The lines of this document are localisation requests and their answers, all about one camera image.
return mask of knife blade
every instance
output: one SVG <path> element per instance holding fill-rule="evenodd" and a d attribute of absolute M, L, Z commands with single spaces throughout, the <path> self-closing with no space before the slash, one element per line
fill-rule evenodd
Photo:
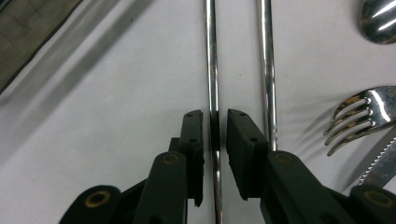
<path fill-rule="evenodd" d="M 396 175 L 396 137 L 371 163 L 359 181 L 359 185 L 375 185 L 383 188 Z"/>

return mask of fork tines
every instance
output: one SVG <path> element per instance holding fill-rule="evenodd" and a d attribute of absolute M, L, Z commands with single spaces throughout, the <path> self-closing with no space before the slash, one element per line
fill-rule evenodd
<path fill-rule="evenodd" d="M 396 87 L 382 86 L 361 91 L 342 102 L 332 114 L 332 122 L 324 135 L 330 134 L 325 142 L 344 134 L 328 152 L 331 156 L 345 144 L 391 126 L 396 120 Z"/>

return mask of spoon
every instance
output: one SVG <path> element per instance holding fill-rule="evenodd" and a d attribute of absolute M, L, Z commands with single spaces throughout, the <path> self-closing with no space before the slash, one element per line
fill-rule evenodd
<path fill-rule="evenodd" d="M 376 44 L 396 42 L 396 0 L 364 0 L 361 31 Z"/>

